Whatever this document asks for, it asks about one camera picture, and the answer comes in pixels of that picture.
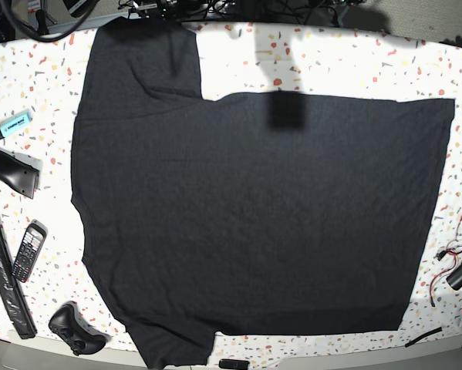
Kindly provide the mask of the black T-shirt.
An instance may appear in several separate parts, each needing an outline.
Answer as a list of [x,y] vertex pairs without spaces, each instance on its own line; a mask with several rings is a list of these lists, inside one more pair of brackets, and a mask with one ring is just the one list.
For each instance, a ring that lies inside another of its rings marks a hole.
[[148,368],[214,336],[395,331],[451,99],[201,95],[193,32],[118,18],[91,49],[72,144],[83,263]]

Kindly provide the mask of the small black usb stick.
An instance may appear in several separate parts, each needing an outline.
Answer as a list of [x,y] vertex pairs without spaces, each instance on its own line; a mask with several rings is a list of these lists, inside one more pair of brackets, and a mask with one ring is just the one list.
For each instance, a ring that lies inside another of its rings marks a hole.
[[250,362],[247,360],[221,359],[218,366],[228,370],[249,370]]

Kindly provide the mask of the black remote control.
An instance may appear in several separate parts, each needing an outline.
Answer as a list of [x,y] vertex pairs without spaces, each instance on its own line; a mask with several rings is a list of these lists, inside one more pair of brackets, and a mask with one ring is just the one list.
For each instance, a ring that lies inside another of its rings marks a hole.
[[46,236],[41,224],[32,222],[27,226],[12,265],[12,276],[19,282],[25,283],[30,278]]

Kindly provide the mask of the black game controller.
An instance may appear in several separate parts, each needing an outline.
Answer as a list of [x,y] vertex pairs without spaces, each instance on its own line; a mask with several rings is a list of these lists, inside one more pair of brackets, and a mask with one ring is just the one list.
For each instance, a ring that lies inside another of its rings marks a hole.
[[101,351],[106,343],[103,334],[91,334],[79,323],[75,305],[65,303],[49,321],[50,331],[60,337],[75,356],[94,355]]

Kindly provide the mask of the light blue highlighter marker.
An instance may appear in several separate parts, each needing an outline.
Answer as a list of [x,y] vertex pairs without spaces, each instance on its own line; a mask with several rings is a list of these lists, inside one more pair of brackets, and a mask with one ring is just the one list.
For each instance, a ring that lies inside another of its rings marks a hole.
[[17,113],[8,119],[5,119],[0,123],[0,140],[22,130],[24,127],[29,125],[32,121],[31,113],[28,110],[24,110]]

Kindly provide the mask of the long black bar in plastic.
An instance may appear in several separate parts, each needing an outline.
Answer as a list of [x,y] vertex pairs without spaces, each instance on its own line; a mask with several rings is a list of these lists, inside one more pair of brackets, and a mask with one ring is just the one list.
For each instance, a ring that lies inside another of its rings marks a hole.
[[26,304],[24,294],[12,275],[12,263],[0,227],[0,296],[8,317],[21,339],[34,338],[37,329]]

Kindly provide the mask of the thin black stick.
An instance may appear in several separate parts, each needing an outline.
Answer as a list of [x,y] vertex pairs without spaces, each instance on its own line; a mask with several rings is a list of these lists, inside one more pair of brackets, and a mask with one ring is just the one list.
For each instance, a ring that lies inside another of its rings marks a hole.
[[409,340],[409,341],[404,345],[404,347],[405,347],[405,348],[409,348],[409,347],[415,345],[416,343],[422,341],[423,339],[428,338],[428,337],[430,337],[430,336],[432,336],[432,335],[439,334],[439,333],[441,333],[442,331],[443,331],[443,328],[442,328],[442,327],[435,328],[435,329],[433,329],[433,330],[431,330],[431,331],[427,331],[427,332],[425,332],[424,334],[421,334],[421,335],[417,336],[416,338]]

